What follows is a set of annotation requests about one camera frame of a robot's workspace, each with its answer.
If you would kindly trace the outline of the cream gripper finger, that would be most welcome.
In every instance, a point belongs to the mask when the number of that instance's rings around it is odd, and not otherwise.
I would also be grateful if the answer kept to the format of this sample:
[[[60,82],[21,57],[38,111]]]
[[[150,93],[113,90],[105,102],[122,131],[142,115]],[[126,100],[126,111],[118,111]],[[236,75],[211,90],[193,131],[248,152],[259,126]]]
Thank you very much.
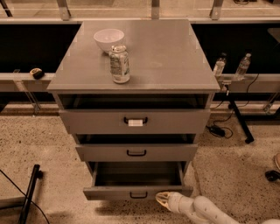
[[[173,211],[173,194],[174,192],[158,192],[156,194],[156,201],[163,207]]]

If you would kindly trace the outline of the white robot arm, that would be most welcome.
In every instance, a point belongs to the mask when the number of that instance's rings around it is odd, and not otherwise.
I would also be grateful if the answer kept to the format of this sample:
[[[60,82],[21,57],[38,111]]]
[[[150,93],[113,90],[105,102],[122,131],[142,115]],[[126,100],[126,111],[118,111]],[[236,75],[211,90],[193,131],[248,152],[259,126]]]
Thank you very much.
[[[186,215],[195,224],[241,224],[204,196],[192,199],[179,192],[159,192],[156,200],[169,211]]]

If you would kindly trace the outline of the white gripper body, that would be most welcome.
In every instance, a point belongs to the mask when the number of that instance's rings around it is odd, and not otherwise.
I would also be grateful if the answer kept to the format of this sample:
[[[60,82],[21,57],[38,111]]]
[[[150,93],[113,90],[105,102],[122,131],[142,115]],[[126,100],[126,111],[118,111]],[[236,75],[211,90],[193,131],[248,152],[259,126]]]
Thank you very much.
[[[171,192],[168,207],[170,211],[176,214],[190,214],[193,212],[193,199],[179,192]]]

